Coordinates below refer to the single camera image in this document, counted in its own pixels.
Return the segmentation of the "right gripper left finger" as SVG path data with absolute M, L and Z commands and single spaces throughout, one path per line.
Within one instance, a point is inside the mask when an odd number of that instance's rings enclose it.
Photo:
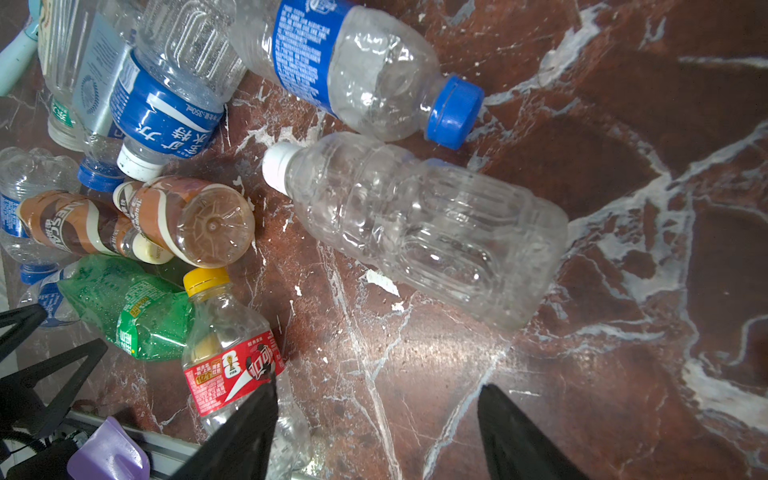
M 171 479 L 265 479 L 277 419 L 276 377 L 272 375 Z

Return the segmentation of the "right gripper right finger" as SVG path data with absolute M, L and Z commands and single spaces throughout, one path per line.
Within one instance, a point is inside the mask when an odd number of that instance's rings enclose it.
M 478 423 L 492 479 L 587 479 L 494 384 L 480 391 Z

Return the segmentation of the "clear bottle red label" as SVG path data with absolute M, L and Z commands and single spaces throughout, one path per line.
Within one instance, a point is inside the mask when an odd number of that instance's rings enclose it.
M 182 367 L 203 428 L 214 434 L 248 396 L 274 379 L 279 415 L 267 477 L 289 479 L 311 459 L 310 426 L 269 322 L 236 299 L 224 268 L 194 269 L 183 283 L 194 322 Z

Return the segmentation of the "clear unlabelled bottle white cap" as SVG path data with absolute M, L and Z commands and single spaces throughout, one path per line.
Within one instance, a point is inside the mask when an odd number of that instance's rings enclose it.
M 566 249 L 554 203 L 360 134 L 279 142 L 262 173 L 317 240 L 506 330 L 533 317 Z

